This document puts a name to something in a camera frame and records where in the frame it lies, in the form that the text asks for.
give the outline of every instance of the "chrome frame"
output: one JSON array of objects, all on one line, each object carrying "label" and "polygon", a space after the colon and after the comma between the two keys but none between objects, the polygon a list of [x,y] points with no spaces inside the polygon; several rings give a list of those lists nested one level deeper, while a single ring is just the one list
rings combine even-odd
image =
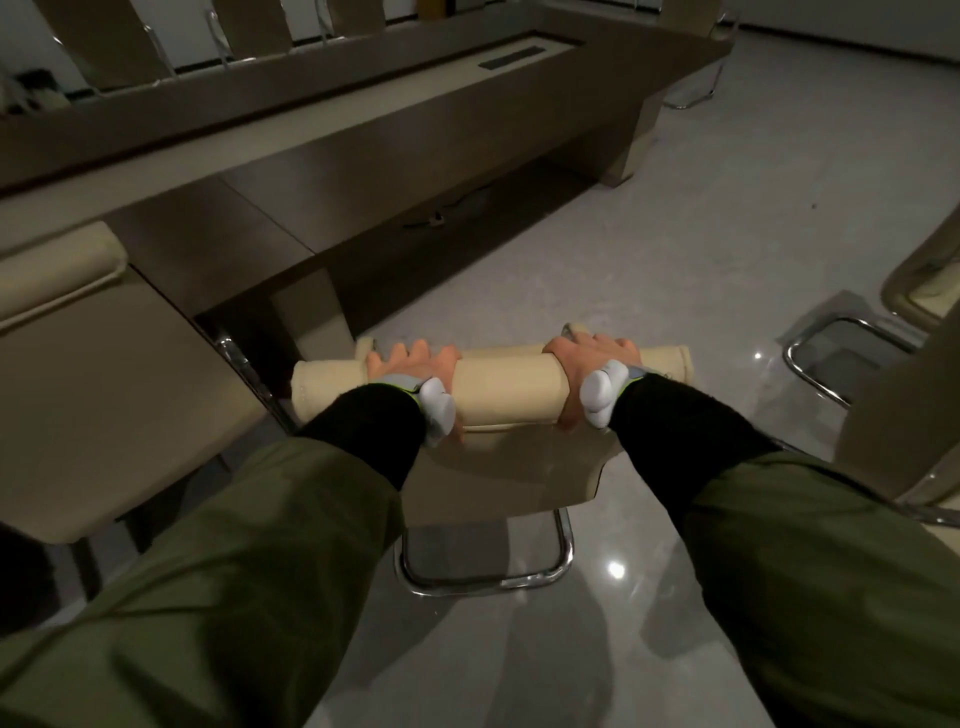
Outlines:
[{"label": "chrome frame", "polygon": [[394,544],[394,572],[400,584],[418,596],[483,596],[514,592],[521,589],[538,589],[553,584],[570,570],[573,564],[573,529],[565,508],[553,512],[560,539],[560,559],[550,569],[503,578],[481,577],[477,579],[436,579],[417,576],[407,559],[407,532]]},{"label": "chrome frame", "polygon": [[327,7],[326,0],[313,0],[313,9],[317,13],[317,22],[320,23],[320,42],[321,44],[326,45],[327,37],[329,36],[330,38],[334,38],[335,36],[333,35],[333,28],[326,24],[326,21],[324,20],[324,14],[320,12],[321,3],[324,4],[326,12],[329,14],[330,8]]},{"label": "chrome frame", "polygon": [[229,58],[233,55],[233,51],[230,50],[229,41],[226,40],[227,34],[224,33],[224,29],[220,25],[220,18],[217,16],[217,12],[212,8],[208,8],[204,11],[204,20],[206,20],[206,29],[209,31],[210,37],[213,38],[213,45],[217,49],[217,56],[220,57],[220,64],[224,68],[230,68]]},{"label": "chrome frame", "polygon": [[[729,40],[730,42],[733,42],[736,39],[737,32],[740,30],[741,12],[739,10],[723,11],[720,14],[720,17],[717,19],[716,23],[714,23],[713,30],[716,30],[716,28],[720,25],[720,23],[722,23],[724,20],[727,19],[728,14],[733,15],[733,27],[730,31],[730,34],[727,36],[727,40]],[[671,104],[669,101],[664,100],[663,105],[666,106],[668,109],[672,109],[674,111],[685,111],[687,109],[693,109],[693,107],[699,106],[700,104],[703,104],[705,101],[709,101],[710,99],[713,98],[713,94],[716,93],[717,85],[720,83],[720,77],[723,75],[723,69],[726,66],[727,66],[727,59],[723,58],[722,60],[720,60],[720,63],[717,65],[717,72],[713,76],[713,84],[710,86],[710,90],[707,93],[705,93],[703,96],[698,96],[697,98],[693,99],[692,101],[688,101],[685,104]]]},{"label": "chrome frame", "polygon": [[802,379],[807,384],[809,384],[814,389],[816,389],[817,392],[819,392],[821,395],[826,397],[828,400],[835,401],[844,409],[850,409],[851,404],[847,400],[845,400],[841,395],[837,394],[832,389],[827,387],[822,381],[818,381],[817,379],[814,379],[812,376],[810,376],[807,372],[804,371],[804,368],[801,367],[797,363],[796,359],[794,358],[794,353],[799,347],[801,347],[803,344],[808,342],[816,334],[820,333],[831,324],[836,324],[837,322],[841,322],[841,321],[845,321],[849,324],[854,324],[861,328],[865,328],[873,335],[880,337],[881,339],[886,341],[888,344],[892,344],[893,346],[900,349],[902,352],[913,353],[917,350],[917,347],[915,347],[913,344],[909,343],[908,341],[904,341],[903,339],[891,333],[890,331],[880,328],[876,324],[872,324],[871,322],[865,321],[864,319],[861,319],[857,316],[853,316],[851,314],[846,314],[846,313],[834,313],[834,314],[825,316],[822,319],[817,319],[810,326],[805,328],[800,333],[800,335],[797,336],[796,339],[794,339],[786,347],[783,348],[783,361],[786,362],[787,367],[789,367],[790,370],[795,375],[797,375],[800,379]]},{"label": "chrome frame", "polygon": [[156,34],[156,31],[152,26],[147,25],[146,23],[141,23],[143,26],[144,33],[147,34],[147,37],[150,39],[150,42],[154,45],[154,50],[156,51],[157,57],[160,59],[160,62],[163,63],[163,67],[167,69],[167,73],[170,74],[171,79],[177,78],[177,69],[174,68],[174,65],[170,62],[170,57],[167,56],[166,49],[160,43],[160,38]]},{"label": "chrome frame", "polygon": [[274,419],[283,428],[283,431],[288,435],[296,432],[299,429],[297,423],[294,422],[294,419],[283,408],[279,400],[274,397],[273,393],[267,388],[267,385],[263,383],[256,369],[253,368],[253,364],[251,364],[240,347],[237,346],[237,343],[226,333],[217,334],[212,341],[213,348],[217,350],[233,368],[233,371],[251,388],[256,397],[263,403],[263,406],[267,408],[267,411],[273,415]]}]

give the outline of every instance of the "green jacket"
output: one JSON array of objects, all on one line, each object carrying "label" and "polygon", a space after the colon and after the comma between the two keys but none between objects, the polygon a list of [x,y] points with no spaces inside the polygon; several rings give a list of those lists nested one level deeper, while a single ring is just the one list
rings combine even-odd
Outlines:
[{"label": "green jacket", "polygon": [[[347,429],[325,437],[351,449]],[[403,528],[387,471],[305,437],[256,453],[73,622],[0,644],[0,726],[301,726]],[[813,458],[763,452],[692,490],[684,473],[683,497],[652,487],[775,722],[960,724],[951,551]]]}]

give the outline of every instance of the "black sleeve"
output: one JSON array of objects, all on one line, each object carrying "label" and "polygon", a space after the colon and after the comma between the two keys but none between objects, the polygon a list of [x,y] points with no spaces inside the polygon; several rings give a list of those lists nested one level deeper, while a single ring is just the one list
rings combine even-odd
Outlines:
[{"label": "black sleeve", "polygon": [[627,387],[610,427],[678,530],[714,477],[780,449],[726,404],[658,375]]},{"label": "black sleeve", "polygon": [[426,437],[426,419],[406,392],[367,384],[338,397],[298,435],[360,458],[400,490]]}]

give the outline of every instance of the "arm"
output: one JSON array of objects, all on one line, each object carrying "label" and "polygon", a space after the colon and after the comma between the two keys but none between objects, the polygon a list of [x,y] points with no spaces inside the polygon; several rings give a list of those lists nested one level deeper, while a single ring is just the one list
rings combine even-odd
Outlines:
[{"label": "arm", "polygon": [[778,725],[954,724],[960,561],[943,544],[661,376],[626,388],[611,427]]},{"label": "arm", "polygon": [[403,528],[424,431],[372,384],[255,453],[73,622],[0,643],[0,724],[301,726]]}]

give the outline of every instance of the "beige chair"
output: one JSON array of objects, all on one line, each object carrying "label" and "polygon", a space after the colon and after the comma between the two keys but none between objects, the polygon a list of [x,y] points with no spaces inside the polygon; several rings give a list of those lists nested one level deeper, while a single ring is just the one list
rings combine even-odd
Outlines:
[{"label": "beige chair", "polygon": [[73,545],[88,596],[85,537],[267,413],[104,223],[0,258],[0,381],[0,522]]},{"label": "beige chair", "polygon": [[176,77],[154,30],[129,0],[36,0],[54,39],[98,90]]},{"label": "beige chair", "polygon": [[[727,23],[731,24],[729,29],[726,27]],[[663,0],[657,25],[677,33],[733,41],[740,28],[740,12],[724,10],[720,0]],[[673,104],[664,100],[663,105],[669,109],[684,110],[692,109],[712,99],[726,63],[727,59],[717,63],[717,72],[713,76],[713,83],[707,93],[683,104]]]},{"label": "beige chair", "polygon": [[[236,60],[278,56],[293,50],[280,0],[213,0],[213,9]],[[214,41],[219,45],[216,34]]]},{"label": "beige chair", "polygon": [[960,301],[960,205],[884,281],[880,299],[923,331],[940,325]]},{"label": "beige chair", "polygon": [[[285,302],[281,308],[293,306]],[[583,328],[568,325],[564,332],[575,330]],[[363,362],[373,347],[372,339],[361,339],[352,360],[298,363],[291,382],[298,418],[309,421],[339,395],[363,384]],[[415,594],[476,595],[544,586],[569,569],[573,539],[566,507],[596,496],[603,466],[620,446],[615,434],[586,423],[570,434],[555,427],[569,387],[560,363],[542,349],[537,344],[463,352],[453,396],[464,443],[444,440],[420,450],[403,487],[403,515],[412,528],[552,511],[561,546],[557,564],[506,578],[432,581],[412,568],[405,534],[395,549],[396,573]],[[642,354],[651,368],[682,381],[692,379],[686,347],[645,349]]]},{"label": "beige chair", "polygon": [[326,0],[326,8],[337,36],[373,36],[387,27],[381,0]]},{"label": "beige chair", "polygon": [[[853,402],[811,376],[793,356],[837,321],[864,327],[911,352],[876,375]],[[960,306],[919,349],[870,322],[834,315],[788,345],[784,359],[822,395],[848,408],[834,464],[960,553]]]}]

